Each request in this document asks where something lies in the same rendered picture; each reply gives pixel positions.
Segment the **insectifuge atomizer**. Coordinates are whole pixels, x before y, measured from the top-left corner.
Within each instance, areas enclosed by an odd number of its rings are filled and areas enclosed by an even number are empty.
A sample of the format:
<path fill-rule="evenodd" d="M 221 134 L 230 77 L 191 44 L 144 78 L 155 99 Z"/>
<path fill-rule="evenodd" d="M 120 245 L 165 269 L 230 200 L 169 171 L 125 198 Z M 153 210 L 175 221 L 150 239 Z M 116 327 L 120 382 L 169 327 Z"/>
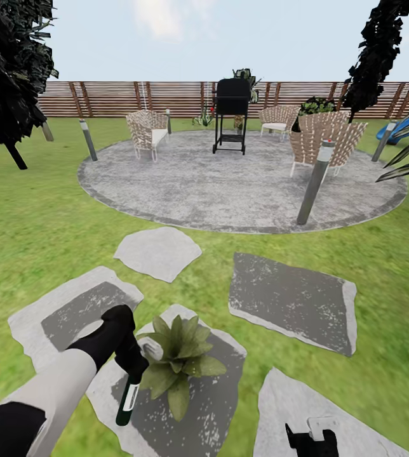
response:
<path fill-rule="evenodd" d="M 131 413 L 133 411 L 135 399 L 140 388 L 140 383 L 137 383 L 130 375 L 126 382 L 123 398 L 117 412 L 116 423 L 118 426 L 125 426 L 129 424 Z"/>

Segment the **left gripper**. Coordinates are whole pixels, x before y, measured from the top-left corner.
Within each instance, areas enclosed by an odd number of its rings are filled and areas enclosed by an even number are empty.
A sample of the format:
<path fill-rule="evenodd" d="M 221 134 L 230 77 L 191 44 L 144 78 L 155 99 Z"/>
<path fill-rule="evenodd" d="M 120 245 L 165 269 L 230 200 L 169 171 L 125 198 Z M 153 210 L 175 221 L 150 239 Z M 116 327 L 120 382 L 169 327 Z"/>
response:
<path fill-rule="evenodd" d="M 132 347 L 123 353 L 114 354 L 116 363 L 130 375 L 137 383 L 142 380 L 142 373 L 150 365 L 148 359 L 143 356 L 139 350 L 137 343 L 133 344 Z"/>

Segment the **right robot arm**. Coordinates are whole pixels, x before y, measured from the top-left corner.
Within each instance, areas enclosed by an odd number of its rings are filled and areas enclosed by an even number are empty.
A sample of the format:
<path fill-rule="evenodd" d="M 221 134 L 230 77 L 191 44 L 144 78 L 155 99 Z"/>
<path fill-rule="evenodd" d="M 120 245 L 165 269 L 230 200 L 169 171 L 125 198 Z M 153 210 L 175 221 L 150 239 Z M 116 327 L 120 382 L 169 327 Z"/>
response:
<path fill-rule="evenodd" d="M 298 457 L 339 457 L 333 429 L 340 427 L 337 416 L 310 417 L 308 433 L 293 434 L 285 425 L 290 447 L 297 450 Z"/>

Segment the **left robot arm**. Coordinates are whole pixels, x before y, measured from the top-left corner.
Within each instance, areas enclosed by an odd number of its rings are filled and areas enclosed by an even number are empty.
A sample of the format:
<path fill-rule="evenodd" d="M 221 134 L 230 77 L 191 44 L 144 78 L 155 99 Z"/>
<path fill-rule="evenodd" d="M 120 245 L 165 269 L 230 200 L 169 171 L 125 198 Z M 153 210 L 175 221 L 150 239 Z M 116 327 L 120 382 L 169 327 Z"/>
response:
<path fill-rule="evenodd" d="M 107 310 L 77 334 L 78 341 L 0 402 L 0 457 L 48 457 L 93 378 L 113 357 L 137 383 L 161 360 L 161 345 L 137 341 L 128 305 Z"/>

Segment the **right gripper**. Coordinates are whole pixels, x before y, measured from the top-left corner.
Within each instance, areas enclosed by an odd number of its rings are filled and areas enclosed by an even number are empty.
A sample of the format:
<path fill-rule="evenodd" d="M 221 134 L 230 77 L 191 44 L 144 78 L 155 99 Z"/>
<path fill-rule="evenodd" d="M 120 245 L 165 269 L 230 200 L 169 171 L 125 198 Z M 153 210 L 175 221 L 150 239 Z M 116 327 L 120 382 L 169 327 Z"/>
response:
<path fill-rule="evenodd" d="M 297 450 L 298 457 L 321 457 L 332 454 L 339 457 L 336 436 L 333 430 L 323 430 L 323 441 L 314 441 L 309 433 L 293 434 L 288 424 L 285 425 L 290 447 Z"/>

